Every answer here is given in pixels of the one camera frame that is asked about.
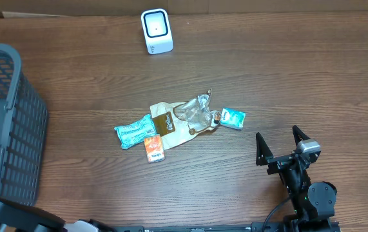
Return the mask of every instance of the basket handle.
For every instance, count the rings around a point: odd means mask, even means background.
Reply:
[[[8,96],[6,98],[5,110],[11,110],[14,107],[16,95],[17,95],[17,87],[19,86],[19,80],[21,76],[22,70],[22,62],[21,56],[19,52],[10,45],[1,44],[0,43],[0,52],[6,53],[14,62],[14,72],[12,74],[12,81],[9,86]]]

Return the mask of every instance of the gray plastic basket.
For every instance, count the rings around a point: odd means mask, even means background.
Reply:
[[[48,118],[19,54],[0,44],[0,197],[35,204]]]

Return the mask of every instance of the wooden table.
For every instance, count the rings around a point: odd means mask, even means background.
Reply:
[[[255,166],[255,133],[285,155],[297,124],[322,145],[308,172],[338,188],[334,219],[368,229],[368,12],[170,21],[174,50],[148,55],[139,16],[0,19],[0,43],[20,52],[50,109],[37,206],[111,225],[263,221],[286,190]],[[211,109],[247,113],[242,131],[219,127],[157,164],[143,144],[121,149],[114,126],[209,88]]]

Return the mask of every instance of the clear plastic wrapper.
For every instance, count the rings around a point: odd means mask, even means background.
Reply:
[[[151,115],[164,150],[195,138],[199,133],[214,130],[220,121],[219,111],[210,111],[211,90],[188,102],[160,102],[151,106]]]

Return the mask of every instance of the black cable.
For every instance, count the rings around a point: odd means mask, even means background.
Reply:
[[[298,189],[298,191],[300,191],[302,189],[302,186],[304,185],[304,174],[302,171],[302,167],[301,167],[301,161],[300,161],[300,157],[296,157],[296,162],[298,165],[298,169],[300,171],[300,188]],[[290,201],[293,198],[293,196],[291,195],[290,197],[287,197],[285,200],[283,200],[281,203],[279,203],[279,205],[277,205],[267,216],[266,220],[264,221],[264,223],[262,224],[262,232],[266,231],[266,226],[267,223],[269,221],[269,219],[273,216],[273,214],[279,210],[285,203],[287,203],[288,201]]]
[[[279,205],[275,206],[275,208],[268,214],[266,220],[262,224],[262,232],[265,232],[267,223],[268,223],[269,219],[273,216],[275,211],[279,210],[285,203],[289,202],[290,200],[291,200],[291,197],[287,197],[285,200],[283,200],[281,203],[279,203]]]

